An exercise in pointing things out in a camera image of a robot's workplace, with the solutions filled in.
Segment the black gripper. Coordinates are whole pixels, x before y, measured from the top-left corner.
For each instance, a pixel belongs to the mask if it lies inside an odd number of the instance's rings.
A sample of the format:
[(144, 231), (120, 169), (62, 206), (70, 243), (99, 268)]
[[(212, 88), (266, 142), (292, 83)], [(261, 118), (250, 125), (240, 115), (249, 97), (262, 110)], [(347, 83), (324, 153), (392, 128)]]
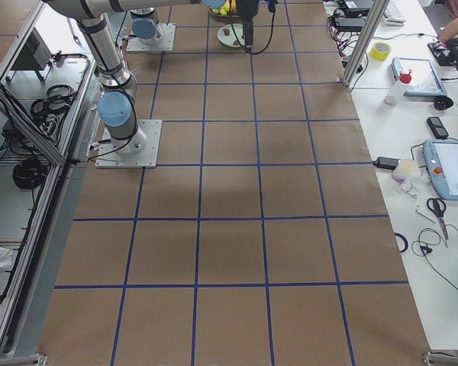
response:
[[(243, 25), (243, 36), (244, 36), (244, 52), (249, 53), (253, 47), (253, 18), (258, 15), (259, 12), (258, 0), (241, 0), (239, 1), (239, 16), (242, 20)], [(273, 35), (274, 29), (274, 18), (276, 14), (276, 6), (278, 2), (276, 0), (267, 0), (266, 5), (268, 11), (273, 14), (272, 23), (270, 27), (270, 36)]]

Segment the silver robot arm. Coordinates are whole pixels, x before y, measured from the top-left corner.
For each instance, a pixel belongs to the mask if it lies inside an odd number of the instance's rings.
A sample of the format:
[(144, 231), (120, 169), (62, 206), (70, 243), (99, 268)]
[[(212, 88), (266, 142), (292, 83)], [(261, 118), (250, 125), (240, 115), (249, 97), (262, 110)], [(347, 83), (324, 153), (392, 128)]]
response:
[(161, 41), (163, 31), (155, 8), (141, 8), (130, 11), (131, 33), (144, 44), (156, 44)]
[(98, 115), (110, 134), (112, 150), (96, 156), (116, 155), (115, 163), (128, 167), (129, 159), (140, 159), (149, 145), (147, 133), (137, 118), (134, 98), (137, 82), (124, 64), (121, 52), (111, 37), (105, 15), (110, 12), (150, 10), (160, 6), (199, 5), (220, 8), (223, 1), (48, 1), (58, 14), (76, 21), (95, 58), (105, 95), (100, 98)]

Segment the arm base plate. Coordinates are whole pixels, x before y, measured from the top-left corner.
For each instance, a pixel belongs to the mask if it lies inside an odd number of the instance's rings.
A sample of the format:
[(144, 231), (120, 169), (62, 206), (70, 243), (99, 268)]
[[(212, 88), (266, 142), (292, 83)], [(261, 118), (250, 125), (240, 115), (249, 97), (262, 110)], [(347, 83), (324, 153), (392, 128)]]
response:
[(127, 42), (128, 53), (169, 53), (173, 51), (176, 25), (154, 24), (151, 21), (133, 23), (132, 37)]

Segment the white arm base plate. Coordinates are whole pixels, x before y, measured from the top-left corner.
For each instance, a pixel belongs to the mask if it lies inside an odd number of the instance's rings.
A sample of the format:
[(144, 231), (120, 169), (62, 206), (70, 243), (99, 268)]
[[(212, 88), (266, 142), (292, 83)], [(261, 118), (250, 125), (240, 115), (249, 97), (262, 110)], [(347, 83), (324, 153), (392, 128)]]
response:
[(156, 168), (162, 124), (161, 120), (139, 119), (137, 132), (127, 145), (126, 142), (112, 139), (105, 127), (102, 138), (111, 142), (100, 145), (98, 151), (100, 157), (95, 160), (95, 167), (99, 169)]

